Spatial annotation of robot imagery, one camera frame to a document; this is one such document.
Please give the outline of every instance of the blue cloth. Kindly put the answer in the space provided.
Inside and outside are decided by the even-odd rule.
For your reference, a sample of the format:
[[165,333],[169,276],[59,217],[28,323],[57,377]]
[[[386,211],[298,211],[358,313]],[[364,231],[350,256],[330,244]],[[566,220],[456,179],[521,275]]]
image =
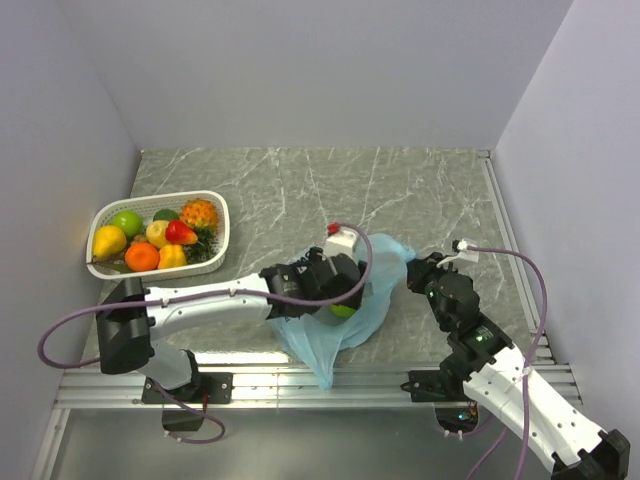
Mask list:
[[[377,233],[369,239],[373,245],[371,275],[362,305],[350,318],[340,318],[329,307],[322,307],[313,315],[269,321],[282,349],[304,362],[323,389],[333,384],[333,363],[338,352],[357,347],[380,328],[389,311],[391,291],[398,282],[405,281],[406,264],[416,256],[414,250],[388,235]],[[366,260],[362,241],[356,247],[356,258]]]

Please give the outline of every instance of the gray marble surface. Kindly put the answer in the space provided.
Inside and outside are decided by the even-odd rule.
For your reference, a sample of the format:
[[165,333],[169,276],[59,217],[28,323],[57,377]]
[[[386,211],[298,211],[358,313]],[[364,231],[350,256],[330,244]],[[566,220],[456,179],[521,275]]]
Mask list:
[[[213,190],[229,205],[231,240],[214,273],[152,283],[220,282],[283,262],[321,241],[332,221],[385,232],[419,256],[449,251],[466,237],[503,246],[480,160],[472,149],[237,148],[154,149],[143,153],[133,197]],[[483,254],[467,274],[481,308],[522,349],[530,333],[506,258]],[[103,296],[113,288],[107,282]],[[337,364],[440,362],[450,349],[424,298],[403,285],[382,328]],[[180,332],[169,341],[207,363],[295,363],[266,322],[237,319]],[[84,357],[97,354],[95,327]]]

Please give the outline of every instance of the orange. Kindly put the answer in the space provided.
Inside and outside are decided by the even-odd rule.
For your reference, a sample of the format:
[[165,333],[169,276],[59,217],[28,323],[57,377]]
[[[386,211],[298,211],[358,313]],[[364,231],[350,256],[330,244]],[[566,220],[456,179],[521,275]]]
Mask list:
[[124,254],[124,261],[134,272],[146,272],[158,266],[160,254],[150,243],[136,243]]

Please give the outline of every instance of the white wall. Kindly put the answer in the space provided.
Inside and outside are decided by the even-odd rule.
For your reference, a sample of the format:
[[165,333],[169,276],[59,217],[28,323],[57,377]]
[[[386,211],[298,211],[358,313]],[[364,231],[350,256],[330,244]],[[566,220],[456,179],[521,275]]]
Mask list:
[[570,0],[59,0],[139,147],[494,147]]
[[[27,478],[60,372],[36,343],[62,314],[95,303],[88,227],[127,196],[137,151],[54,0],[0,6],[0,449],[2,478]],[[51,342],[77,359],[85,325]]]
[[640,3],[575,2],[498,143],[516,235],[545,274],[549,335],[640,476]]

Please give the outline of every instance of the plastic basket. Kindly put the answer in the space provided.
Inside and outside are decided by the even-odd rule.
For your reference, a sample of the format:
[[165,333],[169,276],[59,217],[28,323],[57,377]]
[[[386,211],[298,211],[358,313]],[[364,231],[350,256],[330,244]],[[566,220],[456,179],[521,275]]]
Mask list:
[[[118,212],[123,210],[131,210],[136,212],[145,225],[149,225],[153,220],[153,215],[158,210],[170,208],[180,212],[182,206],[188,200],[197,198],[209,200],[218,212],[218,229],[215,240],[216,254],[206,262],[186,265],[184,267],[167,268],[164,270],[151,270],[149,272],[140,273],[117,273],[100,265],[91,265],[91,250],[93,246],[93,235],[96,230],[105,225],[109,225],[111,219]],[[214,192],[208,190],[198,190],[194,192],[169,193],[166,195],[153,195],[151,197],[129,198],[126,200],[118,200],[104,207],[93,219],[91,231],[89,232],[89,240],[87,241],[87,267],[89,271],[98,278],[104,280],[122,280],[123,278],[141,277],[153,280],[166,280],[170,278],[188,277],[191,275],[200,275],[203,273],[213,272],[222,265],[224,256],[229,246],[229,208],[224,198]]]

